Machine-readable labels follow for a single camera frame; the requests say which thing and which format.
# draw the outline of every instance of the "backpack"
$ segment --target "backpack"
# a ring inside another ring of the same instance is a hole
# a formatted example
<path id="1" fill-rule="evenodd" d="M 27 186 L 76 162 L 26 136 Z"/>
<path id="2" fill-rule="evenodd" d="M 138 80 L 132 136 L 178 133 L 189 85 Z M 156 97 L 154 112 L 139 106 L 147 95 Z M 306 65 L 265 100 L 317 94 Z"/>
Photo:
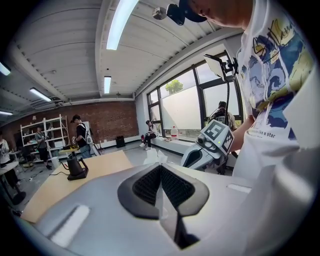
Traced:
<path id="1" fill-rule="evenodd" d="M 85 128 L 85 137 L 83 138 L 85 140 L 85 142 L 87 144 L 93 144 L 94 141 L 91 138 L 89 128 L 84 123 L 80 123 L 79 125 L 82 126 L 83 128 Z"/>

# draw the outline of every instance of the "cap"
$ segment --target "cap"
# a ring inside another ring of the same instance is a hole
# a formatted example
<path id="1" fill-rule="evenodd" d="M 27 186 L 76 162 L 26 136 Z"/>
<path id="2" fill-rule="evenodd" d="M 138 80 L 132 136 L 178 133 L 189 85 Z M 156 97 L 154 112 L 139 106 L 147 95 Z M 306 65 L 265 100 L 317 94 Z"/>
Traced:
<path id="1" fill-rule="evenodd" d="M 179 9 L 184 13 L 184 16 L 192 22 L 197 22 L 197 23 L 205 22 L 207 18 L 195 13 L 191 9 L 188 1 L 189 0 L 180 0 L 179 2 Z"/>
<path id="2" fill-rule="evenodd" d="M 72 123 L 74 123 L 76 119 L 81 120 L 80 115 L 75 114 L 75 115 L 72 117 L 72 120 L 71 120 L 71 122 L 70 122 L 70 123 L 71 123 L 71 124 L 72 124 Z"/>

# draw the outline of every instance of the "shelving unit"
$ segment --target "shelving unit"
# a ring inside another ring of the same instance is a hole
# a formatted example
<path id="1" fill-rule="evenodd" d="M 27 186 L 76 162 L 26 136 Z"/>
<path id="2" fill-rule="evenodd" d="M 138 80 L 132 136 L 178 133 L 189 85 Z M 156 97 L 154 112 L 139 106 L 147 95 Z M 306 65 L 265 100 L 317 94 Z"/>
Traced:
<path id="1" fill-rule="evenodd" d="M 48 152 L 49 152 L 49 156 L 50 156 L 49 160 L 51 160 L 51 158 L 53 157 L 58 157 L 59 159 L 67 158 L 68 154 L 59 155 L 59 151 L 62 150 L 65 145 L 70 144 L 67 117 L 61 116 L 60 114 L 59 117 L 56 117 L 56 118 L 52 118 L 48 120 L 44 118 L 41 122 L 32 123 L 26 126 L 20 125 L 22 144 L 24 147 L 37 145 L 37 142 L 35 140 L 35 135 L 36 135 L 35 129 L 39 125 L 43 126 L 42 131 L 44 132 L 45 136 L 49 137 L 49 139 L 45 141 Z M 31 154 L 37 155 L 39 154 L 39 152 L 37 150 L 35 152 L 32 152 Z M 39 158 L 36 158 L 33 162 L 39 163 L 42 161 Z"/>

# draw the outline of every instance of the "jeans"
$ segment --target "jeans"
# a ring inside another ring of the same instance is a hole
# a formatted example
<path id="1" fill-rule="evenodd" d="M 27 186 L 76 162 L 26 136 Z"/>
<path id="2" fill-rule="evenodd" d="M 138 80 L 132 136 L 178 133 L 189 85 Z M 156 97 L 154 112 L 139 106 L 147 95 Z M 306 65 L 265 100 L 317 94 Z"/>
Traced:
<path id="1" fill-rule="evenodd" d="M 157 137 L 154 133 L 151 133 L 150 135 L 146 134 L 144 137 L 144 143 L 148 142 L 148 147 L 151 148 L 151 139 L 154 139 Z"/>
<path id="2" fill-rule="evenodd" d="M 80 152 L 81 152 L 82 158 L 83 158 L 83 159 L 90 158 L 90 157 L 91 157 L 90 151 L 91 151 L 91 147 L 90 147 L 89 144 L 81 147 L 81 148 L 80 148 Z"/>

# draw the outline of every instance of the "fluorescent light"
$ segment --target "fluorescent light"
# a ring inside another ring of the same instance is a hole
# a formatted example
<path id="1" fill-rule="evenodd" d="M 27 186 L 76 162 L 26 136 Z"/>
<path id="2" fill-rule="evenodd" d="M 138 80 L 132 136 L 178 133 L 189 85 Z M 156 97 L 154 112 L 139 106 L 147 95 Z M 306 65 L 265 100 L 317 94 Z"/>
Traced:
<path id="1" fill-rule="evenodd" d="M 107 50 L 116 50 L 125 25 L 139 0 L 120 0 L 111 23 Z"/>
<path id="2" fill-rule="evenodd" d="M 111 76 L 104 77 L 104 93 L 108 94 L 110 92 Z"/>
<path id="3" fill-rule="evenodd" d="M 4 115 L 4 116 L 12 116 L 13 113 L 11 112 L 6 112 L 6 111 L 0 111 L 0 115 Z"/>
<path id="4" fill-rule="evenodd" d="M 40 91 L 38 91 L 35 88 L 31 88 L 30 92 L 32 92 L 33 94 L 37 95 L 38 97 L 40 97 L 41 99 L 45 100 L 46 102 L 51 102 L 50 98 L 48 98 L 46 95 L 44 95 L 43 93 L 41 93 Z"/>
<path id="5" fill-rule="evenodd" d="M 10 69 L 7 68 L 5 65 L 3 65 L 1 62 L 0 62 L 0 72 L 2 74 L 4 74 L 5 76 L 9 75 L 10 74 Z"/>

